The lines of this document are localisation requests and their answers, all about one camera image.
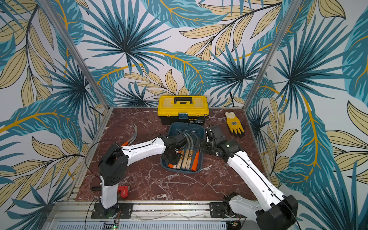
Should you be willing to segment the wooden handle sickle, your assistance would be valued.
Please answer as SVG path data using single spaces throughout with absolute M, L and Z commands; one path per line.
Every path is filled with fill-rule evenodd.
M 188 135 L 188 137 L 189 137 L 190 147 L 189 147 L 189 155 L 188 155 L 188 159 L 187 159 L 187 163 L 186 163 L 186 170 L 190 169 L 190 165 L 191 165 L 192 158 L 193 158 L 193 153 L 194 153 L 194 144 L 195 144 L 192 136 Z
M 181 165 L 181 169 L 185 169 L 186 168 L 186 164 L 187 164 L 187 160 L 188 160 L 188 156 L 189 156 L 189 152 L 190 152 L 190 140 L 187 134 L 184 134 L 184 136 L 186 137 L 186 141 L 187 141 L 187 147 L 186 147 L 186 153 L 184 154 L 184 158 L 182 161 L 182 165 Z
M 183 162 L 183 158 L 184 158 L 184 151 L 181 151 L 180 154 L 181 154 L 180 160 L 179 160 L 178 164 L 176 165 L 176 169 L 178 169 L 178 170 L 180 170 L 182 168 L 182 162 Z

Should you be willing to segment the teal plastic tray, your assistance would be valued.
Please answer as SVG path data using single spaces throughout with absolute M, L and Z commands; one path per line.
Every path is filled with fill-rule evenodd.
M 196 124 L 180 123 L 180 122 L 172 123 L 170 128 L 169 128 L 169 132 L 168 132 L 167 136 L 172 137 L 172 136 L 178 135 L 179 133 L 191 135 L 194 142 L 196 141 L 195 136 L 199 137 L 201 143 L 204 139 L 206 139 L 206 133 L 205 133 L 204 128 L 202 126 L 196 125 Z M 185 154 L 186 153 L 186 147 L 187 147 L 187 143 L 178 151 L 178 153 L 180 154 L 181 151 L 184 151 L 184 154 Z M 186 170 L 186 169 L 178 170 L 176 168 L 175 169 L 169 168 L 168 163 L 166 161 L 162 160 L 162 157 L 161 157 L 161 164 L 162 164 L 163 168 L 165 168 L 169 171 L 173 171 L 173 172 L 176 172 L 176 173 L 180 172 L 180 173 L 186 173 L 186 174 L 196 174 L 202 169 L 204 153 L 200 150 L 198 168 L 197 168 L 197 171 L 195 171 L 195 172 L 191 171 L 194 156 L 195 156 L 195 154 L 193 153 L 193 158 L 192 158 L 192 162 L 191 162 L 189 170 Z

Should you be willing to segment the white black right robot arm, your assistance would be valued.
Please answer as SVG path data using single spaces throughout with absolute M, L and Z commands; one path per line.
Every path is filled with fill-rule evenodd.
M 217 156 L 230 166 L 247 184 L 256 197 L 248 200 L 231 193 L 222 200 L 221 213 L 227 217 L 246 217 L 257 223 L 261 230 L 288 230 L 297 222 L 298 201 L 285 196 L 254 165 L 244 148 L 235 140 L 228 140 L 219 126 L 206 129 L 207 141 L 202 149 Z

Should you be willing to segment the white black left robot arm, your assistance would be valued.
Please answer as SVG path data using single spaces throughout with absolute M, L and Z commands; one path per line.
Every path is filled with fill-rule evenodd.
M 131 146 L 113 144 L 99 162 L 102 182 L 100 203 L 104 210 L 117 208 L 118 184 L 125 178 L 127 167 L 154 155 L 161 155 L 170 164 L 177 164 L 181 158 L 178 151 L 187 144 L 184 134 L 161 135 L 153 140 Z

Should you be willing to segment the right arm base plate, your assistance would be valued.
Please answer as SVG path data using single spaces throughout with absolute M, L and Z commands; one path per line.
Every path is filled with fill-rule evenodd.
M 211 218 L 235 218 L 240 216 L 247 218 L 246 205 L 239 202 L 223 203 L 223 202 L 210 202 L 209 210 Z

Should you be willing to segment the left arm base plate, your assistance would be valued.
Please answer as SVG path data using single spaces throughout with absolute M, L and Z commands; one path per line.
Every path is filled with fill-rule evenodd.
M 91 215 L 92 219 L 130 219 L 133 203 L 117 203 L 105 209 L 102 204 L 96 203 Z

